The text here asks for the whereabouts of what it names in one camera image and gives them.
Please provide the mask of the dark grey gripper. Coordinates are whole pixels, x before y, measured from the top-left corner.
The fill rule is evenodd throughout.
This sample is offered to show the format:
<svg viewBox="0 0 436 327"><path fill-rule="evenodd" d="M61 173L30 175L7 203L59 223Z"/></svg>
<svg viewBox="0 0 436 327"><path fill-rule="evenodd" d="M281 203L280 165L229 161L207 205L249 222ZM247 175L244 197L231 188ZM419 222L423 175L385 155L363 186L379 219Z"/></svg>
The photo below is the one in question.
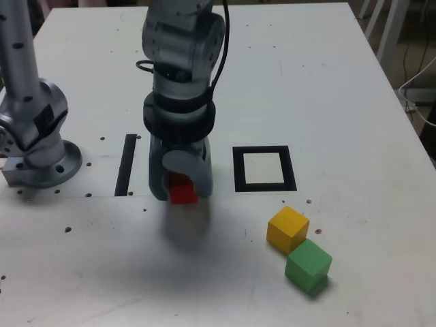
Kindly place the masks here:
<svg viewBox="0 0 436 327"><path fill-rule="evenodd" d="M151 135L149 188L158 200L168 200L168 176L171 189L193 187L197 196L211 196L213 175L208 138L183 143L169 139L160 140Z"/></svg>

